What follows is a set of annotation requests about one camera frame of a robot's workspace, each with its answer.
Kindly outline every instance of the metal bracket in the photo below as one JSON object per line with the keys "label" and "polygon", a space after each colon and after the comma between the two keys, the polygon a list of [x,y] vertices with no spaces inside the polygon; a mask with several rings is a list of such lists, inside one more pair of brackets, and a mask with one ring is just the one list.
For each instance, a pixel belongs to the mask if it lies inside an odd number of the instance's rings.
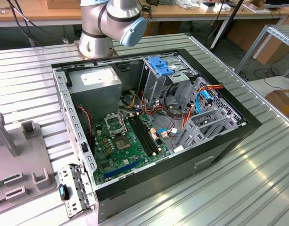
{"label": "metal bracket", "polygon": [[94,208],[97,202],[82,165],[67,165],[58,171],[58,177],[60,183],[68,188],[69,200],[65,201],[65,207],[69,218]]}

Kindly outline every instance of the connector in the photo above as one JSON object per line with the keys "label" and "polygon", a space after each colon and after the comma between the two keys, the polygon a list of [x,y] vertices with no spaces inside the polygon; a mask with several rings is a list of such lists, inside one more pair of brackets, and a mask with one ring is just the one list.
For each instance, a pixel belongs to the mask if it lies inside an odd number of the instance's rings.
{"label": "connector", "polygon": [[63,41],[65,44],[70,44],[70,42],[68,41],[68,39],[62,38],[62,41]]}
{"label": "connector", "polygon": [[211,105],[212,104],[212,99],[207,99],[207,103],[209,104],[209,105]]}

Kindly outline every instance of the blue cap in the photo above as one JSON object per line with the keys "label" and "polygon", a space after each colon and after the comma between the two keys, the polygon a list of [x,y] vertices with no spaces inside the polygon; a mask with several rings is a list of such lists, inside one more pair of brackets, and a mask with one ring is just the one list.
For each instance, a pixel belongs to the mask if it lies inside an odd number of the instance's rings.
{"label": "blue cap", "polygon": [[144,17],[139,17],[132,23],[127,29],[120,40],[120,44],[126,47],[132,47],[136,45],[143,37],[147,27],[147,21]]}

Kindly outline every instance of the metal slotted table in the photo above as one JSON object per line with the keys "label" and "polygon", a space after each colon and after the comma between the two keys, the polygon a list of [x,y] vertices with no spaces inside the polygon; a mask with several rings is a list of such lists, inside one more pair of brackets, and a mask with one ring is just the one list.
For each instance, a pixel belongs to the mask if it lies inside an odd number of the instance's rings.
{"label": "metal slotted table", "polygon": [[[191,36],[145,37],[133,48],[114,46],[119,55],[187,49],[263,126],[217,164],[102,225],[289,225],[289,119]],[[41,124],[55,174],[75,157],[50,64],[76,60],[75,45],[0,51],[0,112],[6,129],[29,119]],[[74,226],[94,217],[88,211],[68,220],[56,189],[0,214],[0,225]]]}
{"label": "metal slotted table", "polygon": [[[253,42],[252,46],[243,57],[237,68],[235,69],[235,73],[239,74],[243,69],[245,63],[252,56],[254,50],[259,46],[261,41],[264,39],[266,34],[270,34],[267,39],[269,40],[271,36],[276,37],[281,40],[283,43],[289,46],[289,25],[266,25],[263,30],[260,32],[259,36]],[[259,55],[259,53],[264,49],[267,42],[264,42],[261,47],[257,50],[256,54],[253,56],[254,59]],[[289,74],[289,69],[284,73],[283,76],[287,76]]]}

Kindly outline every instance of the workbench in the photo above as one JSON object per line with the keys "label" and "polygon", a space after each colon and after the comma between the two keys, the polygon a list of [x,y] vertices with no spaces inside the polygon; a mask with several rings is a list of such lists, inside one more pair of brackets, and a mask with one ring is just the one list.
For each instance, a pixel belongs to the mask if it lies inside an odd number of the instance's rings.
{"label": "workbench", "polygon": [[[38,26],[82,23],[80,9],[48,9],[46,0],[18,0],[18,3],[20,4],[25,16],[27,16]],[[145,0],[140,0],[140,3],[142,5],[147,5]],[[5,6],[8,6],[7,2],[5,0],[0,0],[0,7]],[[218,13],[215,13],[213,11],[204,11],[198,7],[193,9],[184,9],[178,5],[158,5],[151,6],[151,8],[153,22],[216,20],[218,16]],[[7,14],[0,13],[0,27],[16,27],[17,24],[14,21],[11,10],[6,10],[6,12]],[[217,33],[211,48],[214,47],[216,41],[222,34],[223,29],[226,26],[232,12],[233,9],[231,9],[230,12],[220,13],[218,19],[223,20],[223,23],[219,28],[219,32]],[[256,14],[249,9],[242,7],[242,9],[237,12],[234,19],[248,20],[279,18],[277,24],[282,24],[288,16],[289,11],[286,11],[284,9],[271,11],[270,14]],[[18,15],[18,19],[20,20],[20,24],[22,26],[25,26],[21,16]]]}
{"label": "workbench", "polygon": [[[263,126],[216,164],[102,225],[289,225],[289,119],[191,36],[151,36],[133,48],[118,42],[114,47],[119,55],[185,48]],[[0,112],[6,129],[26,120],[39,123],[55,175],[76,159],[50,65],[76,60],[81,58],[74,44],[0,51]],[[92,211],[68,221],[57,189],[0,214],[4,226],[94,225],[93,221]]]}

